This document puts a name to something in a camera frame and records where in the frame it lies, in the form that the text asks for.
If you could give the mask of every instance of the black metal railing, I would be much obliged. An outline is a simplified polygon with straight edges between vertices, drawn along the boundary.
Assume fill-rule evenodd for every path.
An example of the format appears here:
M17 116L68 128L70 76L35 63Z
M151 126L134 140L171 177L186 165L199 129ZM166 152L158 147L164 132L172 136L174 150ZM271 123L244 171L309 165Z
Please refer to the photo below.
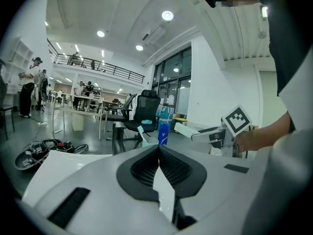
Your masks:
M110 74L122 78L126 78L128 80L137 82L137 83L143 83L143 79L145 76L140 75L136 72L111 65L108 63L102 63L101 61L85 58L85 57L79 57L74 55L66 55L59 54L57 50L53 47L51 42L48 40L48 47L49 47L49 53L51 61L55 64L61 64L61 65L75 65L78 67L95 70L98 72L102 72L105 74Z

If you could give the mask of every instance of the floor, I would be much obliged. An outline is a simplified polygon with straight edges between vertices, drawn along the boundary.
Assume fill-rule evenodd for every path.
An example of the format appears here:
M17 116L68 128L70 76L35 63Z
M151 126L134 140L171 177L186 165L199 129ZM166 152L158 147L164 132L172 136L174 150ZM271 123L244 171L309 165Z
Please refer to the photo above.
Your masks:
M42 140L53 138L51 130L52 110L50 105L47 104L45 112L32 110L32 119L26 119L18 116L18 113L14 113L15 132L13 132L11 117L8 116L7 131L9 140L5 138L5 134L0 130L0 160L2 166L7 173L12 185L17 192L22 196L27 188L28 183L32 179L35 171L21 172L15 168L15 158L22 152L22 149L34 140ZM63 129L62 116L59 111L55 112L55 127L54 130ZM39 121L48 121L48 125L37 125ZM86 154L111 154L112 142L107 141L107 137L111 137L112 133L106 132L105 136L98 139L99 125L94 117L86 116L84 122L84 131L74 132L72 129L71 115L66 114L65 117L65 131L61 131L55 134L56 139L62 141L71 141L74 146L81 144L88 144L89 151ZM112 128L112 122L108 121L107 129ZM126 131L128 137L133 137L135 132ZM157 138L158 132L155 131L151 134L152 137ZM133 148L134 141L125 142L126 150ZM179 150L181 147L188 148L190 150L208 153L209 144L192 142L189 138L171 132L169 134L168 145L171 149Z

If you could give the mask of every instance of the white table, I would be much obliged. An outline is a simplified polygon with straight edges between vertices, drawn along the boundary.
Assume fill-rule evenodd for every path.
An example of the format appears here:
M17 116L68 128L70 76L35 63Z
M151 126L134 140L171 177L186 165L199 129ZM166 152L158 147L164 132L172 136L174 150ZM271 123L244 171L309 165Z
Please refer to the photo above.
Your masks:
M55 102L56 102L56 98L57 98L57 92L51 92L52 94L55 94L54 96L54 100L53 100L53 109L52 109L52 133L54 134L54 111L56 109L55 107ZM70 97L70 108L65 108L65 96L69 95ZM103 98L91 98L88 96L77 96L75 95L75 97L78 98L82 98L82 99L86 99L88 101L87 103L87 107L85 109L85 111L77 111L74 109L73 107L73 97L74 95L71 94L66 94L66 93L62 93L62 97L63 97L63 105L59 108L61 111L63 111L63 129L65 128L65 113L64 112L69 112L69 113L75 113L75 114L80 114L80 115L88 115L88 116L96 116L99 117L99 139L101 139L101 123L102 123L102 115L103 115L103 111L104 111L104 103L106 102ZM89 106L91 104L91 102L95 100L95 101L99 101L101 103L101 108L99 110L98 113L93 113L93 112L88 112L89 110Z

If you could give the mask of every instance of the fluorescent light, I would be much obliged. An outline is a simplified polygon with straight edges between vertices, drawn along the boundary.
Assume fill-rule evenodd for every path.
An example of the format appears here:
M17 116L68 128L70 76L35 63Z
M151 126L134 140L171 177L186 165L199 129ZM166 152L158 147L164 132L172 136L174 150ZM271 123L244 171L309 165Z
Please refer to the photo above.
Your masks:
M263 18L268 17L268 8L266 6L262 7L262 17Z
M162 17L165 21L170 21L174 18L174 14L171 11L167 10L162 13Z
M136 49L139 50L139 51L142 51L142 50L143 50L143 47L142 47L141 45L137 45L137 46L136 46Z
M104 35L104 32L101 31L101 30L99 30L99 31L97 32L97 35L98 35L99 37L104 37L104 36L105 36L105 35Z
M56 45L59 47L59 49L61 49L61 46L58 43L56 43Z

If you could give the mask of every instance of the balcony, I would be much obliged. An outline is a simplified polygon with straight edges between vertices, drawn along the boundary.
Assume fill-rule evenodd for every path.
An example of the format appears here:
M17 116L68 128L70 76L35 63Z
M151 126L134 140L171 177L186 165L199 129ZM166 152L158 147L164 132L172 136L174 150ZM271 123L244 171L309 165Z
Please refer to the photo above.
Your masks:
M129 80L130 82L135 82L139 84L143 84L144 77L136 72L131 70L124 69L122 67L118 67L115 65L111 65L109 63L103 63L102 61L81 57L81 56L73 56L67 54L59 54L58 51L51 44L49 39L48 48L50 53L50 59L52 63L59 65L70 65L74 67L85 68L88 71L96 71L101 73L101 75L108 75L115 78L123 78Z

